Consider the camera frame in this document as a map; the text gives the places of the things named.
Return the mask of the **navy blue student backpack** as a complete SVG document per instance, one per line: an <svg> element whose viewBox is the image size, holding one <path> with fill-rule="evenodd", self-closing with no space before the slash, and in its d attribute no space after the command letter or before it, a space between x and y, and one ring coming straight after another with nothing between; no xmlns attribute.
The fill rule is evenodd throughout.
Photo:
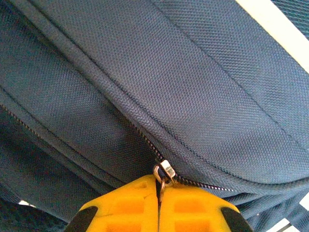
<svg viewBox="0 0 309 232"><path fill-rule="evenodd" d="M309 232L309 0L0 0L0 232L154 167Z"/></svg>

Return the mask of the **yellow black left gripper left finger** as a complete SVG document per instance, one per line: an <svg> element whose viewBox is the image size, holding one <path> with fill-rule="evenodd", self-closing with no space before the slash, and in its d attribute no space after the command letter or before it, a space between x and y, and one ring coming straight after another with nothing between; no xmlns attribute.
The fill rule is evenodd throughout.
<svg viewBox="0 0 309 232"><path fill-rule="evenodd" d="M143 176L85 203L64 232L158 232L155 177Z"/></svg>

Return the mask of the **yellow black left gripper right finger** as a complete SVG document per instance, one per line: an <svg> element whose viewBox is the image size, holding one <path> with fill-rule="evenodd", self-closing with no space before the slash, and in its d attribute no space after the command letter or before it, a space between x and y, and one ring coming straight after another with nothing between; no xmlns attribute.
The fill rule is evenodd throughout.
<svg viewBox="0 0 309 232"><path fill-rule="evenodd" d="M164 190L160 232L253 232L231 203L197 187Z"/></svg>

